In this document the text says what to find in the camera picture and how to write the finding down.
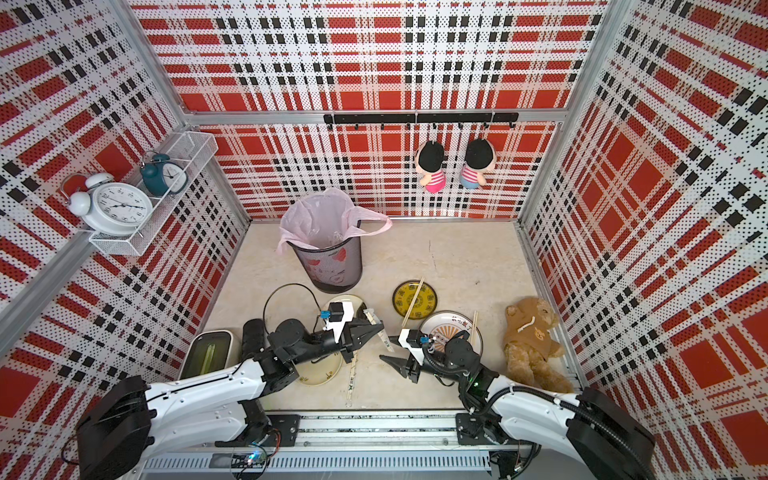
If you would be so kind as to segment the chopsticks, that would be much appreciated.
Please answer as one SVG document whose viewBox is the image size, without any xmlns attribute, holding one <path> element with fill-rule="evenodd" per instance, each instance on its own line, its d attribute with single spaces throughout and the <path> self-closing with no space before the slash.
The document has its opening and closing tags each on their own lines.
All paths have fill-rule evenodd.
<svg viewBox="0 0 768 480">
<path fill-rule="evenodd" d="M 374 310 L 374 309 L 372 309 L 372 308 L 366 308 L 366 309 L 364 309 L 364 310 L 363 310 L 363 313 L 364 313 L 365 317 L 368 319 L 368 321 L 369 321 L 369 322 L 370 322 L 372 325 L 378 325 L 378 326 L 381 326 L 381 330 L 378 332 L 378 337 L 381 339 L 381 341 L 382 341 L 382 343 L 383 343 L 383 345 L 384 345 L 385 349 L 386 349 L 388 352 L 390 352 L 390 353 L 393 353 L 393 352 L 394 352 L 394 349 L 393 349 L 393 347 L 392 347 L 392 345 L 391 345 L 391 342 L 390 342 L 389 336 L 388 336 L 388 335 L 387 335 L 387 333 L 386 333 L 386 330 L 385 330 L 385 328 L 384 328 L 384 324 L 383 324 L 383 322 L 382 322 L 382 321 L 379 319 L 379 317 L 376 315 L 376 313 L 375 313 L 375 310 Z"/>
<path fill-rule="evenodd" d="M 348 378 L 346 400 L 345 400 L 346 409 L 351 409 L 353 406 L 353 396 L 354 396 L 354 391 L 356 387 L 357 364 L 358 364 L 358 355 L 355 355 L 349 367 L 349 378 Z"/>
</svg>

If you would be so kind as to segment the bare wooden chopstick pair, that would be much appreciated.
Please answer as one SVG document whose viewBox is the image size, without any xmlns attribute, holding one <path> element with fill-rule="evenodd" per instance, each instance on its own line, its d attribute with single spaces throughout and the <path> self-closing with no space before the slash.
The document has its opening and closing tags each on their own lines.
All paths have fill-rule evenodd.
<svg viewBox="0 0 768 480">
<path fill-rule="evenodd" d="M 470 346 L 472 346 L 472 347 L 474 347 L 474 339 L 476 337 L 478 320 L 479 320 L 479 312 L 477 310 L 474 310 L 473 311 L 473 317 L 472 317 L 471 329 L 470 329 L 470 337 L 469 337 L 469 343 L 470 343 Z"/>
</svg>

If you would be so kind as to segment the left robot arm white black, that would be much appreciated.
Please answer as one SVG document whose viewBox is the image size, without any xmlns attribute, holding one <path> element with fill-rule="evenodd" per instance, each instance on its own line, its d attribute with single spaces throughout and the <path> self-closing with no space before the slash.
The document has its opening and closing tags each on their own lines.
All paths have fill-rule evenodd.
<svg viewBox="0 0 768 480">
<path fill-rule="evenodd" d="M 354 319 L 338 331 L 310 333 L 287 319 L 272 333 L 261 319 L 243 327 L 242 361 L 184 380 L 149 384 L 127 377 L 82 415 L 76 426 L 83 479 L 118 479 L 142 462 L 211 442 L 242 446 L 263 434 L 259 400 L 293 383 L 297 366 L 340 353 L 351 361 L 383 325 Z"/>
</svg>

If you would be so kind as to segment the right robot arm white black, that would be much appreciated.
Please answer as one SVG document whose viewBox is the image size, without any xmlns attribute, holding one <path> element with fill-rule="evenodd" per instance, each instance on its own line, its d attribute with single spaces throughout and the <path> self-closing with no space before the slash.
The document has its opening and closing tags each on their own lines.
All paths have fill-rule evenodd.
<svg viewBox="0 0 768 480">
<path fill-rule="evenodd" d="M 487 367 L 469 334 L 454 335 L 437 350 L 433 337 L 404 329 L 389 339 L 407 358 L 381 359 L 402 377 L 423 374 L 454 382 L 473 437 L 496 444 L 526 441 L 584 464 L 598 479 L 652 479 L 653 435 L 602 392 L 556 393 L 513 381 Z"/>
</svg>

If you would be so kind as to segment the cream plate with black mark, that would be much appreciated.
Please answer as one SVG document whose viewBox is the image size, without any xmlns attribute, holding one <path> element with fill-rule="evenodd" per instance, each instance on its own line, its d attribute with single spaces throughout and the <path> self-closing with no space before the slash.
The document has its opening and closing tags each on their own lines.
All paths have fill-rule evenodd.
<svg viewBox="0 0 768 480">
<path fill-rule="evenodd" d="M 344 302 L 344 301 L 349 301 L 349 302 L 352 303 L 352 305 L 354 307 L 354 310 L 355 310 L 355 313 L 354 313 L 354 318 L 355 319 L 364 319 L 365 318 L 364 311 L 368 308 L 368 306 L 365 303 L 365 301 L 361 297 L 359 297 L 357 295 L 352 295 L 352 294 L 337 295 L 337 296 L 331 298 L 329 301 L 327 301 L 323 305 L 323 309 L 327 310 L 329 305 L 331 303 L 333 303 L 333 302 Z"/>
</svg>

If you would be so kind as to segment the white plate orange sunburst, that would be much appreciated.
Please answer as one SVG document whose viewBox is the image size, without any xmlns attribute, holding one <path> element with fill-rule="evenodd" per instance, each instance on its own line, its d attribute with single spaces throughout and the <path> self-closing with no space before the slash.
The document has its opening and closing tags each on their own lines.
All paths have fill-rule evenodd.
<svg viewBox="0 0 768 480">
<path fill-rule="evenodd" d="M 459 312 L 435 312 L 421 323 L 420 330 L 434 339 L 435 348 L 441 352 L 449 340 L 466 331 L 471 334 L 469 342 L 473 350 L 479 355 L 483 353 L 482 334 L 479 330 L 473 333 L 473 320 Z"/>
</svg>

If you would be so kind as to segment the cream plate with flowers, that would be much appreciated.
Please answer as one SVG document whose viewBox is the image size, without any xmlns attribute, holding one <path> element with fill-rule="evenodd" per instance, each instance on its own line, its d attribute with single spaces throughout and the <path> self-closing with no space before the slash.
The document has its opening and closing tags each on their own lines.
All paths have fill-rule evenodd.
<svg viewBox="0 0 768 480">
<path fill-rule="evenodd" d="M 296 366 L 299 382 L 307 386 L 320 386 L 332 380 L 344 363 L 339 352 L 323 359 L 313 360 Z"/>
</svg>

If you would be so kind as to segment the yellow patterned plate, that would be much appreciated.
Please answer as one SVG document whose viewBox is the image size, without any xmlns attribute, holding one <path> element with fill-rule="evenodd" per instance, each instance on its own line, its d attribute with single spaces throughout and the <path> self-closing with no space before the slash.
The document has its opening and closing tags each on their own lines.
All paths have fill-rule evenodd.
<svg viewBox="0 0 768 480">
<path fill-rule="evenodd" d="M 392 304 L 395 311 L 400 316 L 403 317 L 405 315 L 411 302 L 414 290 L 417 287 L 419 281 L 420 280 L 405 281 L 401 283 L 393 292 Z M 426 319 L 435 312 L 437 304 L 438 296 L 436 291 L 431 285 L 424 282 L 419 293 L 418 300 L 413 308 L 413 311 L 411 312 L 410 320 Z"/>
</svg>

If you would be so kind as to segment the black mesh trash bin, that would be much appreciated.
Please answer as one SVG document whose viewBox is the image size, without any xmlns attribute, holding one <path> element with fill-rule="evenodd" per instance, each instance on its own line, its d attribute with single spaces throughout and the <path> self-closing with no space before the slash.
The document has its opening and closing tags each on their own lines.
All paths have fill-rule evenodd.
<svg viewBox="0 0 768 480">
<path fill-rule="evenodd" d="M 306 232 L 293 228 L 289 240 L 299 262 L 312 283 L 325 293 L 351 290 L 362 278 L 362 247 L 359 237 L 344 239 L 343 227 L 337 221 L 321 220 L 309 225 Z"/>
</svg>

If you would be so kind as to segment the brown teddy bear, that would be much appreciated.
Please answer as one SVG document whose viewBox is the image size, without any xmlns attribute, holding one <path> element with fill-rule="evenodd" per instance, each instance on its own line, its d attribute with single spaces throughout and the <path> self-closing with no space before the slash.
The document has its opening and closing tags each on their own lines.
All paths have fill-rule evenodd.
<svg viewBox="0 0 768 480">
<path fill-rule="evenodd" d="M 557 393 L 573 393 L 572 382 L 550 364 L 565 355 L 551 331 L 559 316 L 543 298 L 526 297 L 505 309 L 503 339 L 506 376 L 514 382 Z"/>
</svg>

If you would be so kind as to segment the pink plastic bin liner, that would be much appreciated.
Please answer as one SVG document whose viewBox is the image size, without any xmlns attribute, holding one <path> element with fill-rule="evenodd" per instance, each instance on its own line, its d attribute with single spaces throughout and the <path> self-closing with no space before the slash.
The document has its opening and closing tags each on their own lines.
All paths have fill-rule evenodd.
<svg viewBox="0 0 768 480">
<path fill-rule="evenodd" d="M 328 188 L 298 200 L 282 216 L 276 253 L 284 254 L 289 246 L 319 251 L 382 234 L 392 225 L 387 215 L 356 206 L 344 191 Z"/>
</svg>

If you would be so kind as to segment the doll with pink shirt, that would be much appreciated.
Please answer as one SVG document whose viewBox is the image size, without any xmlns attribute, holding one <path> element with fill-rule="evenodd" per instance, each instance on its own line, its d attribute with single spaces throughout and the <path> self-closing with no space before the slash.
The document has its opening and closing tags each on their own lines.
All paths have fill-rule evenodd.
<svg viewBox="0 0 768 480">
<path fill-rule="evenodd" d="M 446 186 L 444 160 L 444 147 L 436 141 L 426 141 L 417 150 L 415 168 L 420 175 L 419 185 L 430 194 L 440 193 Z"/>
</svg>

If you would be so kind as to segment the doll with striped blue shirt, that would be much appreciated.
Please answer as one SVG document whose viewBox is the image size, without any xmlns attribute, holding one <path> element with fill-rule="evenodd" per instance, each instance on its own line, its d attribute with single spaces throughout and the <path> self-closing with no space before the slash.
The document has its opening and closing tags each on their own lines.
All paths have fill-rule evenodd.
<svg viewBox="0 0 768 480">
<path fill-rule="evenodd" d="M 487 185 L 485 174 L 496 165 L 497 154 L 487 139 L 475 139 L 467 145 L 464 165 L 460 173 L 460 184 L 468 190 L 480 189 Z"/>
</svg>

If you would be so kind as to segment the white alarm clock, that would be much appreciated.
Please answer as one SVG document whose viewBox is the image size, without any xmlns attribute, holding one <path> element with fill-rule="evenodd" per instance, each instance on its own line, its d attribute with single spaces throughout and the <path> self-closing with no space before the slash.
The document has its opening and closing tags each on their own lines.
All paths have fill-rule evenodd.
<svg viewBox="0 0 768 480">
<path fill-rule="evenodd" d="M 68 209 L 97 233 L 127 237 L 151 218 L 153 203 L 137 186 L 116 182 L 107 172 L 87 177 L 84 185 L 68 195 Z"/>
</svg>

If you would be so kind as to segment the black wall hook rail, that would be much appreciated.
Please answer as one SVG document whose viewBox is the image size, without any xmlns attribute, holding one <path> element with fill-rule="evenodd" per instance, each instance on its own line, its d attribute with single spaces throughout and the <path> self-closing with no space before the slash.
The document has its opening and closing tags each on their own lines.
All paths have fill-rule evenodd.
<svg viewBox="0 0 768 480">
<path fill-rule="evenodd" d="M 326 125 L 360 125 L 380 124 L 428 124 L 443 123 L 488 125 L 492 123 L 514 124 L 520 119 L 518 112 L 470 112 L 470 113 L 363 113 L 363 114 L 325 114 L 323 121 Z"/>
</svg>

